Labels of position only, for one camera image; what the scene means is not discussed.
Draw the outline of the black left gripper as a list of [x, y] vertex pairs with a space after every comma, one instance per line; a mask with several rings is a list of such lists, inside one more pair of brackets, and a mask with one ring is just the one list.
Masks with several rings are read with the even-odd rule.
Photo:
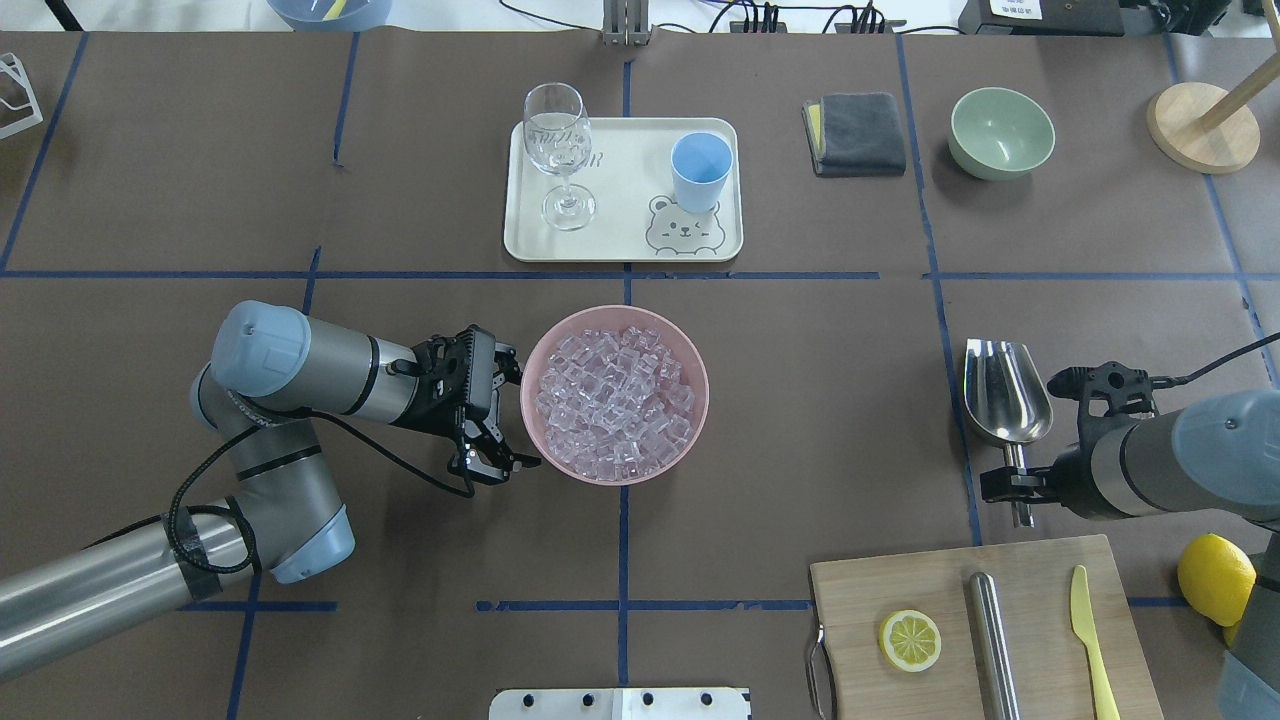
[[393, 427], [453, 442], [447, 471], [467, 487], [499, 486], [516, 471], [541, 465], [540, 456], [511, 451], [497, 427], [497, 389], [521, 386], [524, 377], [515, 347], [468, 325], [453, 337], [434, 336], [412, 352], [412, 359], [390, 363], [392, 375], [413, 380], [410, 402]]

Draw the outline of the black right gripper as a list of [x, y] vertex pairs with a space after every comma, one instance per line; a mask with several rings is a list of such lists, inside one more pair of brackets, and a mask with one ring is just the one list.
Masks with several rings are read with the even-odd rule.
[[1120, 363], [1070, 366], [1050, 379], [1048, 392], [1078, 401], [1079, 441], [1050, 468], [996, 468], [980, 474], [987, 503], [1149, 506], [1125, 469], [1125, 441], [1140, 415], [1156, 414], [1148, 372]]

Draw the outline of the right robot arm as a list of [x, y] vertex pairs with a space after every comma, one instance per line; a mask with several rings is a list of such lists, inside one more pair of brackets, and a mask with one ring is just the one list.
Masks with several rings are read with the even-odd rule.
[[1153, 392], [1172, 384], [1117, 363], [1073, 366], [1047, 389], [1032, 391], [1016, 372], [988, 378], [1002, 389], [970, 401], [973, 421], [997, 445], [1021, 445], [1016, 425], [1034, 425], [1034, 400], [1078, 404], [1078, 443], [1047, 468], [1021, 460], [986, 471], [988, 502], [1059, 503], [1091, 519], [1217, 509], [1277, 529], [1277, 391], [1253, 389], [1160, 414]]

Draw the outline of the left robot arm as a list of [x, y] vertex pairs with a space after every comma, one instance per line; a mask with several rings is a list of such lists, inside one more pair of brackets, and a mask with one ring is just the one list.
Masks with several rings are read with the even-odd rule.
[[314, 420], [351, 418], [454, 446], [452, 495], [470, 498], [535, 468], [498, 427], [500, 387], [518, 384], [515, 350], [477, 325], [413, 347], [312, 319], [293, 307], [237, 304], [195, 379], [195, 414], [221, 436], [234, 493], [169, 507], [72, 556], [3, 583], [1, 671], [13, 679], [101, 639], [269, 571], [291, 584], [349, 557], [355, 537]]

